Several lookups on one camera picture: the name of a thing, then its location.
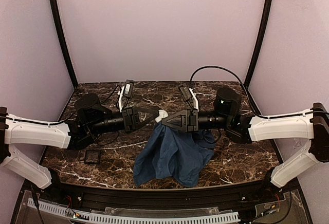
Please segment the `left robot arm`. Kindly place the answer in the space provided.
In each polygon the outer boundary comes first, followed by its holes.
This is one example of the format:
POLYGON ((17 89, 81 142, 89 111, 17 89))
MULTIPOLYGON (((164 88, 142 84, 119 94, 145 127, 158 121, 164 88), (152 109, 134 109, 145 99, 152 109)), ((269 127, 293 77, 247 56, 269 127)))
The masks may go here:
POLYGON ((163 110, 140 107, 112 112, 103 106, 96 94, 86 94, 75 102, 75 120, 57 123, 24 120, 1 107, 1 166, 46 189, 57 183, 56 173, 34 162, 16 144, 34 144, 67 150, 83 150, 101 134, 125 131, 131 133, 151 121, 167 116, 163 110))

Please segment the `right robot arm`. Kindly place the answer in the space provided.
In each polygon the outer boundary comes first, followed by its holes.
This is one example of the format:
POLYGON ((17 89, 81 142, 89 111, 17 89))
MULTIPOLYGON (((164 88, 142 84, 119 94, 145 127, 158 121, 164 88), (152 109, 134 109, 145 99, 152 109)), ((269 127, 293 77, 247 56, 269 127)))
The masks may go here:
POLYGON ((310 109, 277 116, 243 116, 239 113, 241 96, 233 89, 217 90, 213 111, 201 111, 191 88, 181 86, 190 109, 169 116, 160 111, 157 122, 181 132, 224 129, 226 136, 236 143, 253 143, 268 139, 307 139, 305 145, 282 164, 270 169, 263 187, 278 190, 289 181, 322 162, 328 162, 328 112, 321 103, 310 109))

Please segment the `blue garment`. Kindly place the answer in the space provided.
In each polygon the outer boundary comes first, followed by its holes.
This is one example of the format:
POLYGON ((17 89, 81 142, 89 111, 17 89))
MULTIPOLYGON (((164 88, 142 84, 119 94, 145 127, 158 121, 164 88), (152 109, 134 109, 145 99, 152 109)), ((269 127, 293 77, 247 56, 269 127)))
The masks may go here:
POLYGON ((214 155, 215 144, 210 130, 184 133, 156 123, 146 146, 135 159, 135 184, 140 186, 153 179, 172 177, 184 187, 195 187, 200 172, 214 155))

